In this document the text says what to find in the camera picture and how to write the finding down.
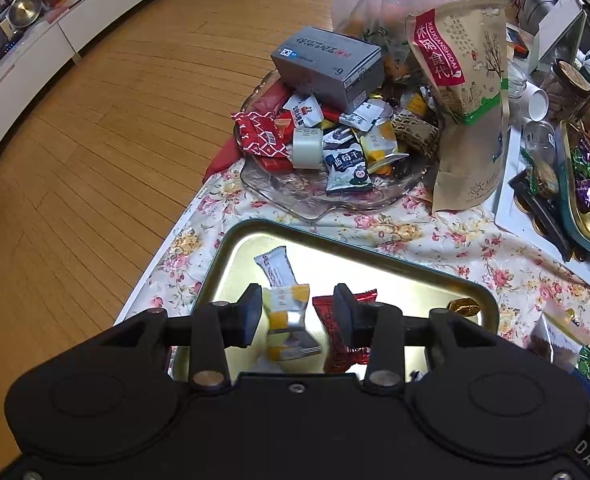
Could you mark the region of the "tape roll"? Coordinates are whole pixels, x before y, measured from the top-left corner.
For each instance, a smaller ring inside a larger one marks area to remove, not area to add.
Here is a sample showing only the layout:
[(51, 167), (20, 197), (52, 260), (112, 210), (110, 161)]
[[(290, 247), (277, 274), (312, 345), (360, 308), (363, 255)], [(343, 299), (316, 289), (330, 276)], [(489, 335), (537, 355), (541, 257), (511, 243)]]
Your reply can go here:
[(323, 131), (296, 128), (293, 133), (291, 162), (295, 169), (317, 170), (323, 162)]

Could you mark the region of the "small clear cracker jar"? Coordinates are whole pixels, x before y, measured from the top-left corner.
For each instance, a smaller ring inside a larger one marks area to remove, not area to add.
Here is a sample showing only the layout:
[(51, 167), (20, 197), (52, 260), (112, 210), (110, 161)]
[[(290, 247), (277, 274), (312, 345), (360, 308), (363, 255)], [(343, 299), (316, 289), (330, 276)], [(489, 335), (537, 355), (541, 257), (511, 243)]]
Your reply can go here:
[(559, 194), (559, 182), (554, 166), (557, 149), (554, 130), (548, 122), (527, 122), (522, 129), (523, 148), (530, 194), (553, 198)]

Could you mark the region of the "white flat box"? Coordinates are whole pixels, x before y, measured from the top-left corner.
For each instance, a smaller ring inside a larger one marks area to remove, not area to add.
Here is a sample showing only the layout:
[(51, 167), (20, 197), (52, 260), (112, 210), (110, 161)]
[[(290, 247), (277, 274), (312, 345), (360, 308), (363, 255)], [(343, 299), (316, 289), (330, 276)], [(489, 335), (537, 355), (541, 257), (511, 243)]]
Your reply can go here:
[(590, 287), (590, 257), (574, 255), (575, 244), (565, 233), (560, 214), (550, 200), (530, 193), (530, 166), (522, 157), (522, 134), (512, 127), (504, 136), (506, 156), (500, 171), (500, 183), (492, 197), (484, 203), (495, 214), (501, 230), (536, 247), (549, 260), (563, 266)]

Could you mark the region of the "gold chocolate coin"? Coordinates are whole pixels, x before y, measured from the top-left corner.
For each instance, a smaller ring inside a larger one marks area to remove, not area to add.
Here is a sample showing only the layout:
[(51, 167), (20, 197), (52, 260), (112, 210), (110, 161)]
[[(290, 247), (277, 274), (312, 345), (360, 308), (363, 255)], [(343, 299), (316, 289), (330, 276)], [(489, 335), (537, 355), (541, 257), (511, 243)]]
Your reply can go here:
[(473, 298), (459, 298), (449, 302), (448, 310), (465, 318), (474, 318), (481, 312), (481, 307)]

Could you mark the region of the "white candy sachet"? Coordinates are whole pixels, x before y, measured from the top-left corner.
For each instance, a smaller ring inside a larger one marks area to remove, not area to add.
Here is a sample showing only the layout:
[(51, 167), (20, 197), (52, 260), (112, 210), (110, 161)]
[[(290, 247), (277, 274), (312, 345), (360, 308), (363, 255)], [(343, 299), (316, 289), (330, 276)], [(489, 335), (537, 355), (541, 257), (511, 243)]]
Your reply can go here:
[(297, 285), (285, 246), (279, 246), (271, 249), (270, 252), (258, 255), (254, 261), (263, 270), (271, 287)]

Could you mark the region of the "teal gold snack tray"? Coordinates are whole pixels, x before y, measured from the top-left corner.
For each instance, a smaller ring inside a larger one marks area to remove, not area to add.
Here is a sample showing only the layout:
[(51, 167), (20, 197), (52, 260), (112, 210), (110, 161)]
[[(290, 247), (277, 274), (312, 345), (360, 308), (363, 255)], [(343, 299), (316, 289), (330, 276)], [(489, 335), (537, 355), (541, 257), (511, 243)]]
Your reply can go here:
[(590, 255), (590, 139), (572, 122), (562, 120), (556, 142), (564, 229)]

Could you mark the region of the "black white snack packet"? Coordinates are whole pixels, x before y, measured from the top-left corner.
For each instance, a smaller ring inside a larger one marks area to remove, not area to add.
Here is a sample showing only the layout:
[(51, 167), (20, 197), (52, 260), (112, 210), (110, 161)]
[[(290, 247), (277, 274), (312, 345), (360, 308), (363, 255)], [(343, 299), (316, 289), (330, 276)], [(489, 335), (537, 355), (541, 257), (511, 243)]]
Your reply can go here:
[(328, 193), (371, 190), (365, 154), (350, 128), (335, 128), (323, 136), (323, 162)]

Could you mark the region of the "white cup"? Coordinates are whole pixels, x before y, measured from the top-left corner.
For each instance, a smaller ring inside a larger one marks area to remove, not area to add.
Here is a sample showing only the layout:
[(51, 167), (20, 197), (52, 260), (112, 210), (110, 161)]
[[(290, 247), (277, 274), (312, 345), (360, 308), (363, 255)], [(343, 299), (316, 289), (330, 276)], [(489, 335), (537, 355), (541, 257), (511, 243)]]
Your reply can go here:
[(527, 81), (518, 99), (519, 118), (524, 122), (541, 122), (549, 112), (549, 98), (544, 89)]

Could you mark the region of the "floral tablecloth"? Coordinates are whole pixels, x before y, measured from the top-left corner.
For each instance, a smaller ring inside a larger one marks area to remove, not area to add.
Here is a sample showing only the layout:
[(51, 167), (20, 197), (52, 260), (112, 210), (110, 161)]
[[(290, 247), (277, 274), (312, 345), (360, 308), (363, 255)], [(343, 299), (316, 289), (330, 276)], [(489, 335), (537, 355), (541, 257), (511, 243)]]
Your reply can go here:
[(481, 284), (498, 302), (500, 335), (515, 344), (526, 344), (544, 307), (556, 304), (586, 330), (590, 349), (590, 287), (541, 249), (501, 231), (484, 207), (432, 214), (429, 193), (418, 185), (381, 212), (335, 211), (307, 224), (249, 191), (241, 170), (236, 162), (207, 179), (138, 280), (120, 320), (148, 307), (188, 314), (225, 232), (260, 218)]

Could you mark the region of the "walnut jar with lid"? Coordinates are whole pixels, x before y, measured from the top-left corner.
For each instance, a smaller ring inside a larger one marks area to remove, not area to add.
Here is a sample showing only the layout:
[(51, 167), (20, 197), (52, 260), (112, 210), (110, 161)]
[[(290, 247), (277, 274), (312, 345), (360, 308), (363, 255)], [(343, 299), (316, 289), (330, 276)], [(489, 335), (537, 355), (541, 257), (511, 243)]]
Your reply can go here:
[(558, 58), (542, 81), (549, 101), (548, 119), (557, 122), (576, 116), (590, 97), (590, 83), (569, 62)]

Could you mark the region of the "grey cardboard box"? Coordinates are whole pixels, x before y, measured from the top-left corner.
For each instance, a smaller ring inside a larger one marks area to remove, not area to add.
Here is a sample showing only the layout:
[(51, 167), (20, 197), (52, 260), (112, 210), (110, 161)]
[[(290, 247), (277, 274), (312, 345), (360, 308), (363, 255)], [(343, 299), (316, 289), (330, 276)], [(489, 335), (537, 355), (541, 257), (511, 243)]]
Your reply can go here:
[(344, 113), (367, 101), (385, 79), (379, 46), (318, 27), (284, 40), (271, 60), (283, 84)]

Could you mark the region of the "yellow white snack packet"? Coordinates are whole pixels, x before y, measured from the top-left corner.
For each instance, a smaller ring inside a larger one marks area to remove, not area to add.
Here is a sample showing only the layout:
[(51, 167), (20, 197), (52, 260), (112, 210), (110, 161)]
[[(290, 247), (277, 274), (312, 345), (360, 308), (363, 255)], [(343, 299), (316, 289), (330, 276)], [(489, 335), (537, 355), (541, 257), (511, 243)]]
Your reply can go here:
[(321, 346), (306, 330), (308, 284), (263, 289), (263, 310), (267, 314), (266, 349), (271, 361), (294, 361), (315, 356)]

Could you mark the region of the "glass dish of snacks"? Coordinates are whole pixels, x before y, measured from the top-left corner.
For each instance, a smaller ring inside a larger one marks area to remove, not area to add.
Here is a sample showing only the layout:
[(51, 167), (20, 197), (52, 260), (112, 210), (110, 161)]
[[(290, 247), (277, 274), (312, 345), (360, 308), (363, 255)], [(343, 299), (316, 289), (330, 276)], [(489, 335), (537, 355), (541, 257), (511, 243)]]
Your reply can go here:
[(363, 97), (343, 113), (270, 73), (232, 116), (242, 182), (306, 221), (400, 200), (434, 172), (441, 118), (415, 80)]

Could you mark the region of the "brown kraft snack bag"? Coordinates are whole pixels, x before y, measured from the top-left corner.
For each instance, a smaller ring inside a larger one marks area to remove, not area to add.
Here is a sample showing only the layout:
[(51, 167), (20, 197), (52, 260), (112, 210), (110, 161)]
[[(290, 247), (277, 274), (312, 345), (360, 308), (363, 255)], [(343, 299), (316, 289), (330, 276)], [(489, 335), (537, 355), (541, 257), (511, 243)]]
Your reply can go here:
[(411, 52), (444, 118), (433, 210), (481, 205), (504, 170), (507, 0), (460, 0), (407, 18)]

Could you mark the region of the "empty teal tin tray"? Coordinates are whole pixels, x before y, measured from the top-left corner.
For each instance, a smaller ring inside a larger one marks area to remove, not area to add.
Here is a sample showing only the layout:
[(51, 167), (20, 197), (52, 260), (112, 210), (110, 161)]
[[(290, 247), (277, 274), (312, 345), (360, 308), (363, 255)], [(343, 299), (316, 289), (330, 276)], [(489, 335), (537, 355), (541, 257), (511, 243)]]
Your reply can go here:
[[(266, 275), (254, 258), (279, 246), (286, 247), (297, 282), (310, 286), (310, 298), (332, 296), (335, 285), (345, 283), (354, 294), (376, 289), (377, 301), (394, 304), (404, 315), (417, 318), (427, 318), (429, 310), (434, 308), (448, 309), (452, 300), (473, 298), (481, 312), (467, 319), (497, 333), (498, 304), (481, 285), (268, 220), (246, 220), (225, 234), (196, 298), (196, 306), (213, 301), (233, 302), (252, 283), (268, 287)], [(266, 312), (263, 313), (249, 347), (225, 350), (233, 382), (245, 372), (322, 373), (330, 354), (330, 339), (310, 300), (305, 322), (306, 330), (319, 342), (321, 352), (304, 359), (269, 364), (268, 319)]]

